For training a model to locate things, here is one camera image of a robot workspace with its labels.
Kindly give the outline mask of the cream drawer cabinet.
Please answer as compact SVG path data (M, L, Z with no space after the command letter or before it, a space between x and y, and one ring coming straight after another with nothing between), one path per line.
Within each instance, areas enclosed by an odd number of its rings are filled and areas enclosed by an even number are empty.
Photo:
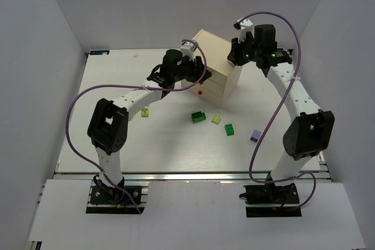
M224 90L227 100L236 88L242 71L241 66L234 66L227 60L231 43L203 29L194 36L193 40L198 42L206 56L207 70L212 73L209 79L216 82L227 79Z

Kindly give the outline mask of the dark green square lego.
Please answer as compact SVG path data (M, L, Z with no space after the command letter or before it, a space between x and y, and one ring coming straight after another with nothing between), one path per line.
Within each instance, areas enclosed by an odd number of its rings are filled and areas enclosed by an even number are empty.
M225 124L224 130L225 130L227 136L233 136L234 135L234 127L233 127L232 124Z

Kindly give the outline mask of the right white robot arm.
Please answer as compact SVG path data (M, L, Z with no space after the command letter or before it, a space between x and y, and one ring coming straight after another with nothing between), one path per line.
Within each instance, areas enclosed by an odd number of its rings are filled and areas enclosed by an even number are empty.
M253 61L278 91L291 124L282 137L284 152L267 177L267 184L289 186L313 157L328 147L335 117L318 106L296 75L290 55L277 46L274 25L234 24L239 37L231 41L228 61L243 66Z

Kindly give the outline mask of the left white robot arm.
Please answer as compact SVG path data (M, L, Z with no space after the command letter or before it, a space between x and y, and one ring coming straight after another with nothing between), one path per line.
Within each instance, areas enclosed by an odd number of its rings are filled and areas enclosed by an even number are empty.
M98 153L99 165L104 171L101 180L106 184L123 185L120 150L127 140L128 122L135 114L153 102L163 99L175 88L175 83L186 80L199 83L212 76L204 69L200 56L183 49L169 49L146 78L140 89L120 98L97 102L87 134Z

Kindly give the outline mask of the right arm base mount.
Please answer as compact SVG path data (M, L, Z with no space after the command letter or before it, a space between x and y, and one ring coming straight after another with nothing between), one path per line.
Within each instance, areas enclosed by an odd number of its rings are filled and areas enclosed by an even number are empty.
M247 218L301 217L298 191L294 183L287 186L258 184L244 186L239 195L246 202Z

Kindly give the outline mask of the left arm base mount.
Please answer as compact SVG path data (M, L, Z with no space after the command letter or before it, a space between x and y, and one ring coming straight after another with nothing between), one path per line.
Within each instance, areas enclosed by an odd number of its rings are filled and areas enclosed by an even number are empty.
M103 183L98 175L93 177L88 195L86 214L142 214L145 209L145 187L124 185L122 190Z

